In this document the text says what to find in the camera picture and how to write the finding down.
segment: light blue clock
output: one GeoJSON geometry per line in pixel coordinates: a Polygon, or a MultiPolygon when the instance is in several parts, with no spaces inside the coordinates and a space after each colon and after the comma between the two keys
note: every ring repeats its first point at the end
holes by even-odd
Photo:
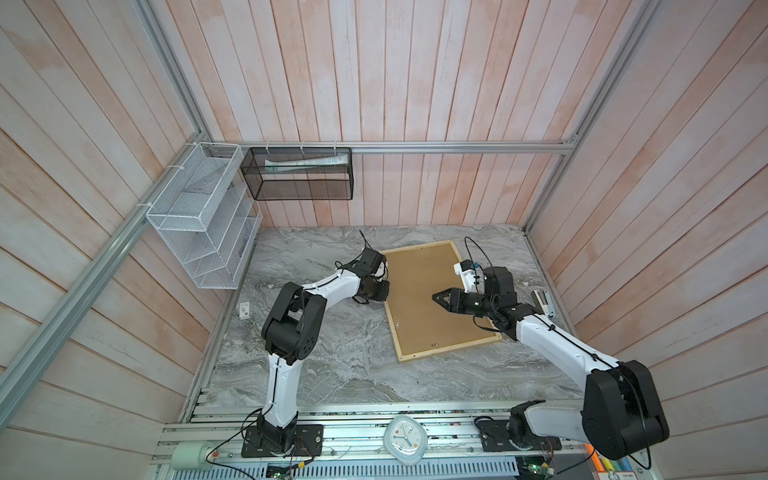
{"type": "Polygon", "coordinates": [[[427,450],[427,432],[407,415],[395,417],[384,431],[384,448],[403,465],[416,465],[427,450]]]}

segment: black mesh basket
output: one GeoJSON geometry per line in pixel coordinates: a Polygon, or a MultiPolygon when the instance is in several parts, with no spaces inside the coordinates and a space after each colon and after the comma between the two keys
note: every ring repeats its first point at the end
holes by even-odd
{"type": "Polygon", "coordinates": [[[252,147],[240,170],[256,200],[352,200],[354,178],[349,148],[252,147]],[[331,160],[343,155],[346,163],[331,160]],[[311,160],[317,162],[295,163],[311,160]]]}

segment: clock face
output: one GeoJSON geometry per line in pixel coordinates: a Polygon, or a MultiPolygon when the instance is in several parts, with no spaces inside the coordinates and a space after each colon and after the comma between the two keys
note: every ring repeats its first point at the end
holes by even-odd
{"type": "Polygon", "coordinates": [[[394,428],[389,430],[389,443],[405,455],[413,455],[419,446],[425,442],[423,431],[417,425],[405,420],[399,420],[394,428]]]}

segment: gray marble surface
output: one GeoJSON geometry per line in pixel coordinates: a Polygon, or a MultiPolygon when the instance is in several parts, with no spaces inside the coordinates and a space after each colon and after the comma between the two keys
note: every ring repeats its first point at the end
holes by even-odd
{"type": "MultiPolygon", "coordinates": [[[[544,286],[541,272],[517,227],[364,227],[368,241],[386,250],[453,239],[466,255],[464,236],[475,239],[494,265],[515,276],[521,301],[544,286]]],[[[317,281],[362,249],[357,227],[271,228],[258,233],[239,302],[251,316],[232,321],[211,380],[207,406],[258,406],[266,396],[266,360],[261,326],[280,287],[317,281]]],[[[485,263],[473,249],[476,261],[485,263]]],[[[563,326],[563,320],[555,317],[563,326]]],[[[505,336],[501,342],[400,363],[382,303],[347,299],[326,312],[316,348],[305,360],[300,405],[565,399],[581,396],[559,369],[505,336]]]]}

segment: green cylinder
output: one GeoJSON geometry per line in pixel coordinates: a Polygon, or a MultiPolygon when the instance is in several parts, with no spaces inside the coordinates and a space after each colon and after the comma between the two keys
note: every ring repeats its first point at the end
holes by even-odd
{"type": "Polygon", "coordinates": [[[209,442],[182,442],[170,457],[170,467],[173,470],[208,470],[211,464],[205,461],[205,456],[213,449],[209,442]]]}

